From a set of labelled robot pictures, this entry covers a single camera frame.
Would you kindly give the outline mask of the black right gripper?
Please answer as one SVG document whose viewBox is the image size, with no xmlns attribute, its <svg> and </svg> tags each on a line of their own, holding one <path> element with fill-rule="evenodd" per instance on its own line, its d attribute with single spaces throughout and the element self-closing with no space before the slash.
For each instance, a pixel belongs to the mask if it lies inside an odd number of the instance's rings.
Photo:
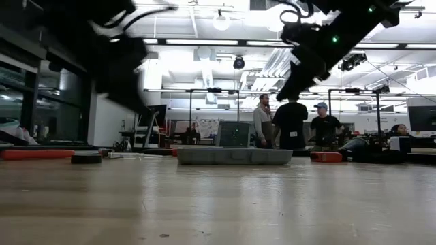
<svg viewBox="0 0 436 245">
<path fill-rule="evenodd" d="M 277 101 L 297 97 L 315 84 L 315 77 L 328 77 L 328 71 L 354 46 L 353 23 L 332 22 L 320 26 L 313 39 L 292 49 L 290 75 L 277 94 Z"/>
</svg>

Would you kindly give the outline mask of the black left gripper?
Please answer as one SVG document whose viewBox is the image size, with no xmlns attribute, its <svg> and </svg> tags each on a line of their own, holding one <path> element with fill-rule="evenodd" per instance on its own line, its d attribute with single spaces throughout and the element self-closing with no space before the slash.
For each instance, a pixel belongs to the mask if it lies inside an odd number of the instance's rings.
<svg viewBox="0 0 436 245">
<path fill-rule="evenodd" d="M 103 35 L 88 39 L 87 70 L 98 76 L 96 92 L 134 112 L 142 112 L 145 102 L 139 76 L 134 71 L 148 55 L 141 38 L 120 35 L 112 42 Z"/>
</svg>

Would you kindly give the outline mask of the black tape roll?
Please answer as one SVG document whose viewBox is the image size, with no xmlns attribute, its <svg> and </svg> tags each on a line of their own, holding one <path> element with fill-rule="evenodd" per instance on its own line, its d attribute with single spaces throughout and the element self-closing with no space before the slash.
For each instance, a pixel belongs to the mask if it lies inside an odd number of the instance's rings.
<svg viewBox="0 0 436 245">
<path fill-rule="evenodd" d="M 102 156 L 100 154 L 74 154 L 70 160 L 71 164 L 100 164 Z"/>
</svg>

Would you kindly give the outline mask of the red tape measure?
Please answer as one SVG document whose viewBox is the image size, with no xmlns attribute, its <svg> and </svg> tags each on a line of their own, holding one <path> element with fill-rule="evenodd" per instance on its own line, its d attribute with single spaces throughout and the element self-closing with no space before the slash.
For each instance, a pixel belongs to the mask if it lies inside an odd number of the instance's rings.
<svg viewBox="0 0 436 245">
<path fill-rule="evenodd" d="M 339 163 L 343 156 L 339 152 L 311 152 L 310 159 L 318 163 Z"/>
</svg>

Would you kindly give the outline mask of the grey plastic tool case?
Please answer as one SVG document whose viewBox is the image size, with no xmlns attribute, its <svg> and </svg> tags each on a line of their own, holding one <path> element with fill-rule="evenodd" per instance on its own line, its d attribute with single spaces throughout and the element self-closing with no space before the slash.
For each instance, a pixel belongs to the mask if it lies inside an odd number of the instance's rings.
<svg viewBox="0 0 436 245">
<path fill-rule="evenodd" d="M 286 165 L 292 150 L 261 148 L 179 148 L 181 165 Z"/>
</svg>

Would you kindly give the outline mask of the black monitor on stand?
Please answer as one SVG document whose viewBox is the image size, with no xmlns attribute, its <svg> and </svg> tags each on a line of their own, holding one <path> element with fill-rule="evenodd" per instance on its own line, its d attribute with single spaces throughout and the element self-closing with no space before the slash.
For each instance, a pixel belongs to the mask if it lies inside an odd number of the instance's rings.
<svg viewBox="0 0 436 245">
<path fill-rule="evenodd" d="M 160 146 L 163 130 L 166 126 L 167 105 L 149 105 L 138 114 L 135 127 L 135 140 L 141 147 L 149 147 L 149 144 Z"/>
</svg>

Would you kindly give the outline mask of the person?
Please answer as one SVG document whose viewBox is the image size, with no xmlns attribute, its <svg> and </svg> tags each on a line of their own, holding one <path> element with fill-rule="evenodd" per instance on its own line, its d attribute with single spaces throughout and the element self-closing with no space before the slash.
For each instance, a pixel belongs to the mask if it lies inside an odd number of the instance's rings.
<svg viewBox="0 0 436 245">
<path fill-rule="evenodd" d="M 273 124 L 267 94 L 261 94 L 259 105 L 253 112 L 256 147 L 273 149 Z"/>
<path fill-rule="evenodd" d="M 311 121 L 310 128 L 315 132 L 315 146 L 313 151 L 322 151 L 324 148 L 331 147 L 336 140 L 336 135 L 344 128 L 342 123 L 334 116 L 327 114 L 328 105 L 319 102 L 314 105 L 317 108 L 317 117 Z"/>
<path fill-rule="evenodd" d="M 390 130 L 391 136 L 410 136 L 409 131 L 404 124 L 394 125 Z"/>
<path fill-rule="evenodd" d="M 288 99 L 286 104 L 277 109 L 272 123 L 275 126 L 274 138 L 280 134 L 280 149 L 302 150 L 305 148 L 303 128 L 306 119 L 308 119 L 307 107 L 298 103 L 298 97 Z"/>
</svg>

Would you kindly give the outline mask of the black safety glasses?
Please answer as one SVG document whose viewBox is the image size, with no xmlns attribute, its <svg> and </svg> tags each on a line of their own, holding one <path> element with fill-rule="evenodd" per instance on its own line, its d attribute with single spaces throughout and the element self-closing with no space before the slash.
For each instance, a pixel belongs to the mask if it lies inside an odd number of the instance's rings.
<svg viewBox="0 0 436 245">
<path fill-rule="evenodd" d="M 132 152 L 131 144 L 127 139 L 115 141 L 112 147 L 115 152 Z"/>
</svg>

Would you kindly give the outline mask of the white banner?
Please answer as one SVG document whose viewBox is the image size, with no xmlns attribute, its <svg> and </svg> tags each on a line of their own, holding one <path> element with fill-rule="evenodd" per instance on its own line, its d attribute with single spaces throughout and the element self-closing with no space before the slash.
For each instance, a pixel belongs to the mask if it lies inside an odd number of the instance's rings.
<svg viewBox="0 0 436 245">
<path fill-rule="evenodd" d="M 211 135 L 217 135 L 219 128 L 218 119 L 195 119 L 196 131 L 201 138 L 209 138 Z"/>
</svg>

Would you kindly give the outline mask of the grey box with green lights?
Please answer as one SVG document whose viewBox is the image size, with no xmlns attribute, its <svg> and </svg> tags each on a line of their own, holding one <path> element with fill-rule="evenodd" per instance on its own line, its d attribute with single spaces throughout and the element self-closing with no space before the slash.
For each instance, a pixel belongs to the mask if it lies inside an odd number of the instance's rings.
<svg viewBox="0 0 436 245">
<path fill-rule="evenodd" d="M 224 148 L 249 148 L 253 124 L 251 122 L 221 121 L 215 144 Z"/>
</svg>

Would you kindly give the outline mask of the white cloth bundle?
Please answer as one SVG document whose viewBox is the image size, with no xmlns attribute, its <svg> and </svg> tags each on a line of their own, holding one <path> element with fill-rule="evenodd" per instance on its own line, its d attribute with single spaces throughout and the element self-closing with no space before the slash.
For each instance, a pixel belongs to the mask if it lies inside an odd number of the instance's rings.
<svg viewBox="0 0 436 245">
<path fill-rule="evenodd" d="M 18 120 L 0 117 L 0 143 L 8 143 L 15 146 L 38 145 L 29 132 L 21 127 Z"/>
</svg>

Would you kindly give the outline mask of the white box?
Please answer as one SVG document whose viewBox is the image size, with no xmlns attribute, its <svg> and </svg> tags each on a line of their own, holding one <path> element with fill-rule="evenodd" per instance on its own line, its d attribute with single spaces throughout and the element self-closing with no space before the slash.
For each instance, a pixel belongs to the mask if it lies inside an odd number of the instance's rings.
<svg viewBox="0 0 436 245">
<path fill-rule="evenodd" d="M 402 153 L 411 153 L 411 141 L 410 136 L 393 136 L 390 138 L 390 149 L 397 150 Z"/>
</svg>

